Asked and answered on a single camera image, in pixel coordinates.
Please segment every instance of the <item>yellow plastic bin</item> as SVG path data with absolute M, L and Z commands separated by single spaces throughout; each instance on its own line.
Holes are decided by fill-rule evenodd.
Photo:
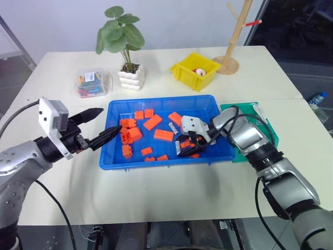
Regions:
M 197 53 L 192 53 L 183 61 L 172 66 L 171 70 L 177 80 L 199 92 L 213 80 L 215 72 L 220 66 L 220 64 L 213 60 L 207 59 Z M 198 68 L 206 72 L 204 77 L 193 72 L 194 69 Z

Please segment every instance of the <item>wooden base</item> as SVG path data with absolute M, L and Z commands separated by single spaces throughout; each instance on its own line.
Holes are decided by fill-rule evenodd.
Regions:
M 218 56 L 218 57 L 213 59 L 213 61 L 216 61 L 219 64 L 222 64 L 223 60 L 224 60 L 224 56 Z M 230 58 L 228 65 L 226 67 L 221 66 L 218 69 L 217 73 L 219 73 L 219 74 L 234 74 L 234 73 L 237 72 L 238 68 L 239 68 L 239 63 L 235 59 Z

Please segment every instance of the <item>white table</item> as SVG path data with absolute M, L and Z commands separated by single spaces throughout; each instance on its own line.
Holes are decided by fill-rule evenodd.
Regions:
M 81 126 L 83 136 L 93 138 L 104 129 L 107 105 L 113 99 L 196 95 L 197 92 L 175 81 L 168 72 L 173 63 L 192 51 L 213 57 L 216 51 L 223 55 L 225 48 L 136 53 L 134 58 L 140 58 L 138 60 L 148 68 L 145 86 L 139 92 L 119 87 L 116 70 L 121 60 L 117 55 L 49 53 L 0 125 L 26 104 L 27 99 L 31 102 L 46 96 L 62 100 L 70 115 L 89 107 L 103 107 L 105 112 Z M 332 138 L 264 47 L 237 48 L 235 58 L 240 62 L 239 72 L 233 76 L 216 76 L 200 94 L 213 94 L 218 105 L 259 101 L 280 138 L 278 149 L 314 185 L 322 207 L 332 210 Z M 79 99 L 73 88 L 75 71 L 99 65 L 114 75 L 113 92 L 104 97 Z M 0 142 L 1 150 L 43 135 L 37 122 L 37 107 L 20 116 L 20 121 L 26 122 L 22 124 L 19 119 L 12 122 Z M 72 224 L 257 216 L 254 205 L 256 175 L 246 162 L 103 171 L 98 166 L 99 154 L 100 150 L 86 150 L 70 161 L 62 159 L 40 177 L 40 181 L 59 199 Z M 262 214 L 274 215 L 261 192 L 259 200 Z M 33 184 L 23 204 L 19 224 L 57 225 L 65 224 L 65 221 L 54 202 Z

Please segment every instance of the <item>water bottle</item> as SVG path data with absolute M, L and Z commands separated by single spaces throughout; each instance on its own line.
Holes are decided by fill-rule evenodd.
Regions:
M 315 104 L 318 105 L 319 103 L 321 103 L 323 101 L 323 99 L 327 96 L 326 92 L 321 92 L 320 94 L 317 94 L 316 96 L 314 96 L 310 101 L 309 104 Z

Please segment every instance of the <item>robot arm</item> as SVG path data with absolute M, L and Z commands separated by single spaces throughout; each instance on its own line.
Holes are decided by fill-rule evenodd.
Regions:
M 319 207 L 316 190 L 268 138 L 237 107 L 221 112 L 209 124 L 195 117 L 182 117 L 182 133 L 195 132 L 208 142 L 213 135 L 228 136 L 230 142 L 246 156 L 264 185 L 263 192 L 274 212 L 292 221 L 301 249 L 333 249 L 333 213 Z
M 121 126 L 84 139 L 78 125 L 96 118 L 103 109 L 87 109 L 68 118 L 60 101 L 40 99 L 39 122 L 48 135 L 28 141 L 0 153 L 0 249 L 17 249 L 17 222 L 30 185 L 63 157 L 87 148 L 96 150 L 112 140 Z

